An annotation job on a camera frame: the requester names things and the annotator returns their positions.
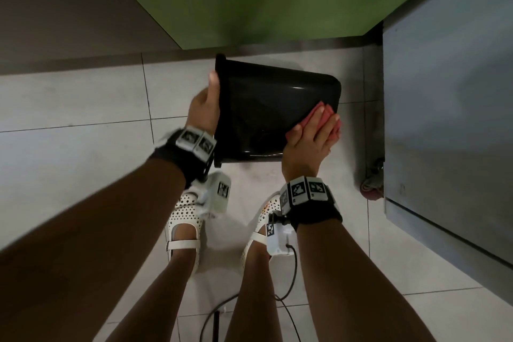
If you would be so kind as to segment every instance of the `cable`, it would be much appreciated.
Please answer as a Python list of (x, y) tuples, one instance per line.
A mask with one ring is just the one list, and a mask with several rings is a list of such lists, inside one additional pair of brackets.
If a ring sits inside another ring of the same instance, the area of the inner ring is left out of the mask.
[[(296, 324), (294, 323), (294, 319), (292, 319), (292, 315), (290, 314), (287, 306), (285, 305), (285, 303), (283, 302), (283, 300), (285, 300), (287, 298), (287, 296), (291, 293), (292, 291), (292, 288), (294, 287), (294, 283), (296, 281), (296, 276), (298, 274), (298, 255), (296, 253), (296, 250), (294, 248), (294, 246), (290, 245), (290, 244), (286, 244), (285, 245), (287, 248), (291, 248), (292, 251), (294, 252), (294, 275), (292, 276), (292, 283), (290, 283), (290, 288), (289, 290), (287, 291), (287, 293), (285, 294), (285, 296), (283, 297), (279, 297), (278, 295), (274, 295), (274, 298), (276, 301), (280, 301), (283, 306), (285, 307), (285, 310), (287, 311), (287, 314), (289, 315), (289, 318), (292, 322), (292, 325), (294, 326), (294, 330), (296, 331), (296, 335), (298, 336), (298, 341), (301, 342), (301, 338), (299, 337), (299, 332), (298, 332), (298, 328), (296, 327)], [(215, 306), (215, 308), (210, 311), (210, 313), (208, 314), (207, 316), (207, 319), (205, 319), (205, 322), (203, 323), (203, 327), (201, 328), (201, 333), (200, 333), (200, 342), (203, 342), (203, 332), (205, 331), (205, 327), (207, 326), (207, 323), (209, 321), (209, 319), (212, 317), (212, 315), (217, 311), (219, 310), (219, 308), (221, 308), (222, 306), (224, 306), (225, 304), (227, 304), (228, 302), (234, 300), (236, 297), (238, 297), (238, 293), (235, 294), (234, 296), (222, 301), (221, 303), (219, 303), (217, 306)]]

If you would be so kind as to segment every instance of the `leg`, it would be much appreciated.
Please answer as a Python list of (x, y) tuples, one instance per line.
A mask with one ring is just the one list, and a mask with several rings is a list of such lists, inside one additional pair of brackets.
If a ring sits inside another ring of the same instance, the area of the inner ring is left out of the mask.
[[(196, 239), (194, 226), (178, 225), (173, 240), (188, 239)], [(174, 250), (169, 265), (123, 318), (107, 342), (169, 342), (195, 258), (196, 250), (193, 248)]]
[[(265, 225), (259, 230), (265, 235)], [(282, 340), (267, 248), (254, 241), (249, 248), (239, 298), (226, 342)]]

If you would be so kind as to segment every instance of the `black pole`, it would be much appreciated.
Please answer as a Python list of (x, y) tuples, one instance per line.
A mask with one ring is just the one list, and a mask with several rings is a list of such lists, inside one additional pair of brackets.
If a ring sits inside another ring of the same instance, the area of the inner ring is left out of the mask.
[(219, 342), (219, 311), (214, 313), (214, 330), (212, 331), (212, 342)]

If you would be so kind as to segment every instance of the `white shoe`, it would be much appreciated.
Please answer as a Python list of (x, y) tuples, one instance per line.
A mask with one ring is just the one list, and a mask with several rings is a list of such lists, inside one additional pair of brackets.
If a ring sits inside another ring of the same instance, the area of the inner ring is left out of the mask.
[(281, 204), (279, 203), (279, 191), (272, 194), (269, 199), (267, 199), (266, 203), (262, 207), (260, 211), (260, 216), (258, 218), (258, 223), (256, 225), (255, 231), (251, 234), (249, 238), (249, 242), (244, 248), (242, 252), (242, 257), (240, 258), (240, 266), (242, 267), (242, 271), (244, 271), (244, 266), (246, 265), (246, 257), (248, 255), (248, 250), (253, 241), (260, 242), (264, 246), (267, 246), (267, 237), (265, 235), (260, 234), (258, 231), (262, 228), (262, 226), (266, 225), (269, 222), (269, 214), (273, 211), (280, 211)]
[[(174, 206), (174, 211), (171, 213), (167, 222), (168, 239), (167, 254), (169, 260), (173, 250), (178, 248), (195, 248), (196, 260), (191, 275), (196, 273), (196, 269), (200, 264), (200, 232), (203, 225), (203, 219), (196, 214), (196, 200), (197, 196), (193, 193), (184, 192), (180, 197), (180, 201)], [(196, 239), (173, 241), (174, 229), (177, 225), (187, 223), (191, 224), (196, 229)]]

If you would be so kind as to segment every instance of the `person's left hand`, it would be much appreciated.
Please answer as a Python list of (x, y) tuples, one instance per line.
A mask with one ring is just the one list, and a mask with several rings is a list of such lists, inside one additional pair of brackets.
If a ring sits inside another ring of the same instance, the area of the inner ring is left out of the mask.
[(191, 101), (186, 126), (193, 126), (214, 136), (220, 113), (219, 91), (219, 77), (215, 71), (212, 71), (208, 74), (208, 87)]

